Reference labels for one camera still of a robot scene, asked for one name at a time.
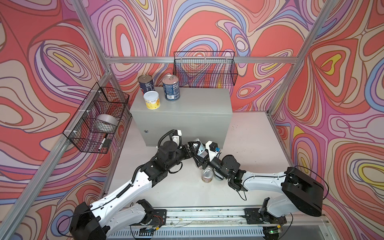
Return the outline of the small yellow can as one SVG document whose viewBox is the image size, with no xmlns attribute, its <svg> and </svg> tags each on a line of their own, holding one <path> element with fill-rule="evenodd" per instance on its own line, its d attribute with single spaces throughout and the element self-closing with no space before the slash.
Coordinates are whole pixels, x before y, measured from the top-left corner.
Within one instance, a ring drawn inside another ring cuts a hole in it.
<svg viewBox="0 0 384 240">
<path fill-rule="evenodd" d="M 149 110 L 156 110 L 161 106 L 160 96 L 156 91 L 148 91 L 144 93 L 144 101 Z"/>
</svg>

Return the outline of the tall light blue can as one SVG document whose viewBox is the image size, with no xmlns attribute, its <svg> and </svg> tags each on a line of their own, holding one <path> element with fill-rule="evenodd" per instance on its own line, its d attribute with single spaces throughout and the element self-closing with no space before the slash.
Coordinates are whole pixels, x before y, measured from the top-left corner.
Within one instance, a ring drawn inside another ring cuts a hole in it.
<svg viewBox="0 0 384 240">
<path fill-rule="evenodd" d="M 176 75 L 165 75 L 162 78 L 162 84 L 166 100 L 177 101 L 180 98 L 179 78 Z"/>
</svg>

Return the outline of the tall dark blue can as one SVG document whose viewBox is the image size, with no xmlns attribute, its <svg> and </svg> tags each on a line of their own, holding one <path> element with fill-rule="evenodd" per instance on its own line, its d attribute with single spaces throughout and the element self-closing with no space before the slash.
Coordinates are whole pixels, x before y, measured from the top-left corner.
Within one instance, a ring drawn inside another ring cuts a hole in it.
<svg viewBox="0 0 384 240">
<path fill-rule="evenodd" d="M 143 94 L 155 90 L 155 83 L 151 75 L 141 75 L 138 77 L 140 89 Z"/>
</svg>

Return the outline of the small white blue can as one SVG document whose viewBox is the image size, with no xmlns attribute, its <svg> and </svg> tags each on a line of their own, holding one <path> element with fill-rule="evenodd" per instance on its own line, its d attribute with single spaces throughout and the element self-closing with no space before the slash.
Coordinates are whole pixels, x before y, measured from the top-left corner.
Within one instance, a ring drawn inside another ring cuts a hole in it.
<svg viewBox="0 0 384 240">
<path fill-rule="evenodd" d="M 218 181 L 223 181 L 224 180 L 224 177 L 214 173 L 214 176 L 215 176 L 215 179 L 217 179 Z"/>
</svg>

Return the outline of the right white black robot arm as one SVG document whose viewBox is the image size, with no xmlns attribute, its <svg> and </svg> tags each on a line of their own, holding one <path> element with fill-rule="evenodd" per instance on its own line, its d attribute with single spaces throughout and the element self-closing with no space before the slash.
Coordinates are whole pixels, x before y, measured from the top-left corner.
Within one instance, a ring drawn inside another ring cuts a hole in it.
<svg viewBox="0 0 384 240">
<path fill-rule="evenodd" d="M 257 174 L 241 170 L 240 163 L 233 155 L 220 158 L 217 144 L 199 140 L 189 142 L 192 157 L 198 167 L 211 168 L 214 174 L 228 181 L 228 186 L 236 192 L 267 191 L 278 193 L 275 198 L 267 197 L 259 209 L 263 221 L 280 218 L 294 212 L 308 216 L 322 215 L 324 186 L 303 173 L 298 167 L 288 167 L 286 171 L 272 174 Z"/>
</svg>

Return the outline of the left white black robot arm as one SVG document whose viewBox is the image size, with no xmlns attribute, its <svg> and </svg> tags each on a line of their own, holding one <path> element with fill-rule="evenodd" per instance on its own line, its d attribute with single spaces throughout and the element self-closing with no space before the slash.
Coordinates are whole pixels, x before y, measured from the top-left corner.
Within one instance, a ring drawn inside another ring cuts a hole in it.
<svg viewBox="0 0 384 240">
<path fill-rule="evenodd" d="M 160 138 L 155 155 L 138 166 L 127 183 L 101 200 L 76 207 L 69 226 L 73 239 L 105 240 L 130 225 L 155 226 L 154 209 L 148 201 L 138 200 L 129 208 L 126 205 L 172 174 L 171 169 L 181 166 L 183 160 L 198 161 L 205 150 L 199 140 L 184 145 L 180 130 L 167 132 Z"/>
</svg>

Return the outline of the small pink can silver lid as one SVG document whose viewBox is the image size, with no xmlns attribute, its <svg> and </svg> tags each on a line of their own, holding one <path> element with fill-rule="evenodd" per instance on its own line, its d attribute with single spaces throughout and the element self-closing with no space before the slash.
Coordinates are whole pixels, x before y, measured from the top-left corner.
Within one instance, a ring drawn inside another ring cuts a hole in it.
<svg viewBox="0 0 384 240">
<path fill-rule="evenodd" d="M 214 171 L 212 168 L 205 168 L 202 170 L 201 178 L 205 183 L 210 183 L 213 180 L 214 177 Z"/>
</svg>

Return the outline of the grey metal cabinet box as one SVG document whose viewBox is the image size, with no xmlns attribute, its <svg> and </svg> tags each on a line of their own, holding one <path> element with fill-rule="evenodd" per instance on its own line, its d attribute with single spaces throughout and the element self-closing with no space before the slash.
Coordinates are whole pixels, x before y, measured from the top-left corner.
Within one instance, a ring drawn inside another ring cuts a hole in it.
<svg viewBox="0 0 384 240">
<path fill-rule="evenodd" d="M 222 148 L 231 123 L 233 110 L 227 89 L 181 88 L 177 101 L 165 99 L 162 87 L 155 90 L 160 107 L 150 110 L 144 97 L 137 94 L 130 112 L 146 146 L 155 147 L 161 136 L 170 130 L 182 132 L 183 144 L 200 139 L 212 141 Z"/>
</svg>

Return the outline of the grey tape roll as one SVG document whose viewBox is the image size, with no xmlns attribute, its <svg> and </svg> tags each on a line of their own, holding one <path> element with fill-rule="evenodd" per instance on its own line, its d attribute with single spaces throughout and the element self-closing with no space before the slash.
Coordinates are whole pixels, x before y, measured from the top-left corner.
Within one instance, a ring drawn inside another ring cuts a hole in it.
<svg viewBox="0 0 384 240">
<path fill-rule="evenodd" d="M 101 133 L 113 134 L 118 126 L 118 120 L 108 114 L 100 114 L 96 118 L 95 127 Z"/>
</svg>

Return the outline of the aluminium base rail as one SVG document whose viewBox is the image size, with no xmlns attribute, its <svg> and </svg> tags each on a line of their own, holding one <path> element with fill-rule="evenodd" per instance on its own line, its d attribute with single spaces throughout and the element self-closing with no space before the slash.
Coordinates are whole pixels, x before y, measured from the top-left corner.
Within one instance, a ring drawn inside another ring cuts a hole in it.
<svg viewBox="0 0 384 240">
<path fill-rule="evenodd" d="M 329 221 L 288 214 L 284 225 L 247 224 L 246 208 L 164 208 L 163 226 L 127 226 L 106 240 L 335 240 Z"/>
</svg>

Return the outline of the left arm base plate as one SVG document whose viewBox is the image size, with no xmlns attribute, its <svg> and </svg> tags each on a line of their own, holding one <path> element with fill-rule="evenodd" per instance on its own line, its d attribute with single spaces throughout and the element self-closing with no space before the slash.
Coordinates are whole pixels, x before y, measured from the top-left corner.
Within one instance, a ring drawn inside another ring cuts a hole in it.
<svg viewBox="0 0 384 240">
<path fill-rule="evenodd" d="M 145 218 L 137 224 L 132 224 L 132 226 L 163 226 L 166 224 L 167 210 L 166 209 L 155 209 L 151 214 L 150 219 L 145 216 Z"/>
</svg>

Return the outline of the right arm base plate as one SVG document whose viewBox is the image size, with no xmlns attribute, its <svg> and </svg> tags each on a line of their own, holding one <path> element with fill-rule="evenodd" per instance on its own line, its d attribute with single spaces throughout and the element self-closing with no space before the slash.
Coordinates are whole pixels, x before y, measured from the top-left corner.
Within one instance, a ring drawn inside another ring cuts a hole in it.
<svg viewBox="0 0 384 240">
<path fill-rule="evenodd" d="M 284 225 L 287 223 L 287 219 L 284 216 L 275 217 L 267 211 L 262 211 L 259 208 L 246 208 L 244 209 L 244 218 L 249 225 L 256 224 L 272 224 L 272 225 Z"/>
</svg>

